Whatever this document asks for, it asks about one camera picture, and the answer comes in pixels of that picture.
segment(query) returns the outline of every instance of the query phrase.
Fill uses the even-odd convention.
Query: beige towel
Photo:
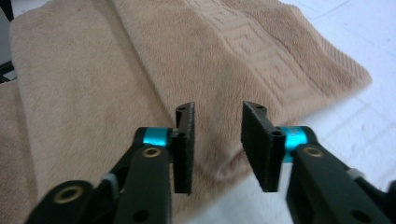
[[[196,103],[193,195],[175,221],[250,173],[242,101],[275,125],[370,83],[298,8],[272,0],[53,0],[11,23],[38,199],[70,179],[97,184],[141,126],[174,126]]]
[[[21,223],[36,202],[36,183],[17,81],[0,85],[0,223]]]

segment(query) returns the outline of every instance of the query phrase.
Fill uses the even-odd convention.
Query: screw hole
[[[134,213],[134,221],[136,222],[144,222],[149,219],[149,213],[146,210],[139,210]]]
[[[68,199],[68,198],[73,197],[76,193],[77,193],[77,190],[76,190],[76,189],[69,189],[69,190],[65,191],[65,192],[61,195],[61,198],[62,198],[62,199]]]
[[[322,157],[323,156],[323,152],[317,148],[314,148],[314,147],[306,147],[306,148],[304,148],[304,152],[305,152],[305,154],[307,154],[311,157]]]
[[[367,216],[367,214],[365,214],[362,211],[358,211],[358,210],[353,210],[352,212],[350,212],[352,214],[352,216],[354,218],[356,218],[358,221],[362,222],[362,223],[370,223],[371,219],[369,216]]]
[[[274,131],[274,132],[272,132],[272,135],[273,136],[282,136],[283,133],[281,131]]]
[[[156,147],[150,147],[143,151],[144,157],[157,157],[161,154],[161,151]]]

